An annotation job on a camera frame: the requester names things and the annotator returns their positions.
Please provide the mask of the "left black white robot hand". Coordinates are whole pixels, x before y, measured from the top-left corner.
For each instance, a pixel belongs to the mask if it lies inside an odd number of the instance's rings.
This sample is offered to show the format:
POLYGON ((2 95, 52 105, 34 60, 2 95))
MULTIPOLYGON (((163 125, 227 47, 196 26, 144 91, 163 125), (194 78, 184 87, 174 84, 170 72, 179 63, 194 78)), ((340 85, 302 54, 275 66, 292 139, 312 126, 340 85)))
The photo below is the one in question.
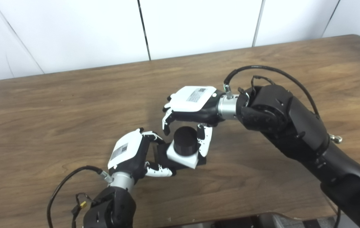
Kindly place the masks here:
POLYGON ((150 143, 158 145, 165 144, 165 141, 154 131, 144 131, 138 128, 122 136, 113 149, 108 162, 109 175, 114 173, 126 173, 138 180, 145 176, 150 177, 171 177, 176 175, 176 171, 170 168, 163 168, 158 163, 147 161, 150 143))

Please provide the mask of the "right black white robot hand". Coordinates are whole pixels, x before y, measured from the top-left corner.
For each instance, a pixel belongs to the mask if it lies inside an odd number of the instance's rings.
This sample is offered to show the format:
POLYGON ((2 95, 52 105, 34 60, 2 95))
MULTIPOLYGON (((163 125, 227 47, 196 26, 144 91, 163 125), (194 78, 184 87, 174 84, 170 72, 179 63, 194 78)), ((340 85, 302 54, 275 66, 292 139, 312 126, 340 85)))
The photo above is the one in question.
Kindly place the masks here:
POLYGON ((206 157, 212 138, 212 127, 224 119, 219 114, 218 104, 225 93, 212 86, 185 86, 170 95, 164 105, 162 129, 166 136, 170 134, 169 125, 173 121, 195 122, 198 133, 199 153, 206 157))

